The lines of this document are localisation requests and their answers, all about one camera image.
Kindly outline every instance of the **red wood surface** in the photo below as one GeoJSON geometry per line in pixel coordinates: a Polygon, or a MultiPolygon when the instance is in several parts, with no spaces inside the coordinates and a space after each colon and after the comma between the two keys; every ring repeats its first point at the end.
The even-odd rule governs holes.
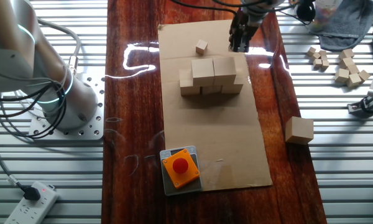
{"type": "Polygon", "coordinates": [[[275,14],[246,55],[274,185],[164,195],[157,27],[216,19],[232,14],[166,0],[108,1],[102,223],[326,223],[308,146],[284,140],[285,123],[300,112],[275,14]]]}

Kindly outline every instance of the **wooden block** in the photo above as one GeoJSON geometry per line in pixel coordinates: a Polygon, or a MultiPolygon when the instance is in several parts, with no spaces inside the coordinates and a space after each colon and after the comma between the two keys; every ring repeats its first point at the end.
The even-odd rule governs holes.
{"type": "Polygon", "coordinates": [[[235,82],[236,66],[233,57],[214,58],[214,85],[231,85],[235,82]]]}
{"type": "Polygon", "coordinates": [[[349,78],[349,71],[346,69],[340,68],[337,72],[336,75],[334,76],[334,80],[336,82],[340,83],[345,83],[349,78]]]}
{"type": "Polygon", "coordinates": [[[204,40],[199,40],[198,43],[196,44],[196,52],[198,54],[204,55],[205,52],[207,51],[207,46],[208,43],[204,40]]]}
{"type": "Polygon", "coordinates": [[[325,71],[326,69],[328,69],[329,66],[330,66],[329,61],[322,60],[322,67],[321,67],[322,71],[325,71]]]}
{"type": "Polygon", "coordinates": [[[320,50],[320,51],[319,51],[319,54],[320,54],[321,56],[327,56],[327,53],[326,53],[325,50],[320,50]]]}
{"type": "Polygon", "coordinates": [[[347,70],[349,71],[349,74],[355,74],[359,73],[359,69],[356,65],[350,65],[347,67],[347,70]]]}
{"type": "Polygon", "coordinates": [[[354,55],[354,52],[352,52],[352,49],[346,49],[346,50],[343,50],[339,56],[340,59],[343,59],[343,58],[353,58],[355,55],[354,55]]]}
{"type": "Polygon", "coordinates": [[[313,48],[313,47],[310,47],[310,49],[308,50],[308,52],[306,53],[308,56],[312,57],[313,54],[315,54],[316,52],[316,49],[313,48]]]}
{"type": "Polygon", "coordinates": [[[308,144],[313,139],[313,120],[292,117],[286,123],[286,142],[308,144]]]}
{"type": "Polygon", "coordinates": [[[223,94],[240,94],[243,87],[243,79],[236,77],[235,82],[232,85],[223,85],[221,93],[223,94]]]}
{"type": "Polygon", "coordinates": [[[180,70],[180,91],[182,96],[199,95],[200,87],[193,86],[192,71],[180,70]]]}
{"type": "Polygon", "coordinates": [[[313,68],[316,68],[316,69],[318,69],[318,68],[320,68],[322,66],[322,60],[320,60],[320,59],[315,59],[314,61],[313,61],[313,68]]]}
{"type": "Polygon", "coordinates": [[[203,86],[201,88],[201,94],[202,95],[209,95],[213,93],[221,93],[221,90],[223,89],[223,86],[214,85],[214,86],[203,86]]]}
{"type": "Polygon", "coordinates": [[[354,87],[361,83],[361,78],[359,78],[359,75],[357,73],[349,75],[349,78],[347,80],[347,86],[348,87],[354,87]]]}
{"type": "Polygon", "coordinates": [[[315,59],[319,59],[319,58],[321,58],[321,55],[320,55],[319,53],[314,53],[314,54],[312,55],[312,59],[313,59],[313,60],[315,60],[315,59]]]}
{"type": "Polygon", "coordinates": [[[362,70],[361,72],[359,72],[358,75],[359,75],[359,78],[361,78],[360,84],[364,83],[370,77],[370,75],[365,70],[362,70]]]}
{"type": "Polygon", "coordinates": [[[214,84],[213,59],[192,60],[193,86],[212,86],[214,84]]]}
{"type": "Polygon", "coordinates": [[[340,63],[339,63],[340,68],[346,69],[350,65],[355,65],[352,58],[343,58],[340,60],[340,63]]]}

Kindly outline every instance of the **metal mounting plate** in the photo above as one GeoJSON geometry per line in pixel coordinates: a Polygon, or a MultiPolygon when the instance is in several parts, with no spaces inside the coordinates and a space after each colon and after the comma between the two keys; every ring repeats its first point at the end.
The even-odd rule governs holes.
{"type": "MultiPolygon", "coordinates": [[[[62,132],[54,130],[54,133],[42,139],[35,141],[97,141],[103,137],[104,134],[104,102],[105,102],[105,76],[104,75],[89,75],[87,73],[80,73],[77,79],[89,84],[98,97],[97,111],[94,117],[86,125],[73,131],[62,132]]],[[[35,114],[43,116],[43,112],[39,110],[34,111],[35,114]]],[[[42,132],[50,123],[46,119],[32,119],[30,124],[29,134],[34,134],[36,131],[42,132]]]]}
{"type": "Polygon", "coordinates": [[[187,147],[179,147],[176,149],[167,149],[160,152],[160,165],[162,166],[162,175],[163,175],[163,184],[164,184],[164,194],[167,196],[171,195],[178,195],[178,194],[185,194],[190,192],[202,191],[203,185],[201,183],[201,178],[197,178],[196,180],[186,184],[184,187],[180,189],[176,189],[173,185],[170,176],[168,175],[166,168],[163,166],[163,160],[169,158],[170,156],[178,153],[179,151],[187,149],[189,154],[191,155],[193,162],[199,169],[199,162],[198,162],[198,155],[195,146],[187,146],[187,147]]]}

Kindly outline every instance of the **metal grating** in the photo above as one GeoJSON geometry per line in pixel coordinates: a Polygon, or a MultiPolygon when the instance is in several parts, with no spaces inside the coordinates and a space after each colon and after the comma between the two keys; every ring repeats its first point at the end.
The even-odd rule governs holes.
{"type": "MultiPolygon", "coordinates": [[[[67,26],[80,35],[83,46],[79,72],[91,76],[104,74],[107,1],[56,0],[32,4],[39,17],[67,26]]],[[[309,35],[291,17],[278,14],[278,19],[302,116],[315,120],[315,139],[310,149],[328,223],[373,224],[373,117],[357,119],[348,114],[346,107],[366,95],[372,79],[352,91],[334,83],[337,54],[328,56],[330,67],[326,72],[313,71],[305,52],[311,46],[320,47],[318,38],[309,35]]],[[[57,30],[42,29],[67,61],[75,41],[57,30]]],[[[354,49],[357,66],[371,75],[372,31],[373,27],[354,49]]],[[[6,108],[17,111],[21,106],[6,104],[6,108]]],[[[21,130],[29,131],[31,119],[25,114],[12,120],[21,130]]],[[[101,142],[61,147],[30,145],[0,127],[0,151],[8,168],[23,184],[39,180],[57,187],[60,198],[44,223],[101,223],[101,142]]],[[[4,223],[21,197],[22,192],[6,182],[0,169],[0,223],[4,223]]]]}

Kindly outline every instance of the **gray fabric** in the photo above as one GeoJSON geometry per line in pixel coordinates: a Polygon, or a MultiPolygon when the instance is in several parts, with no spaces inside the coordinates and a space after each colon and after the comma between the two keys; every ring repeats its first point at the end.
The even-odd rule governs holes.
{"type": "Polygon", "coordinates": [[[373,1],[344,0],[329,25],[314,32],[324,50],[351,49],[362,41],[373,23],[373,1]]]}

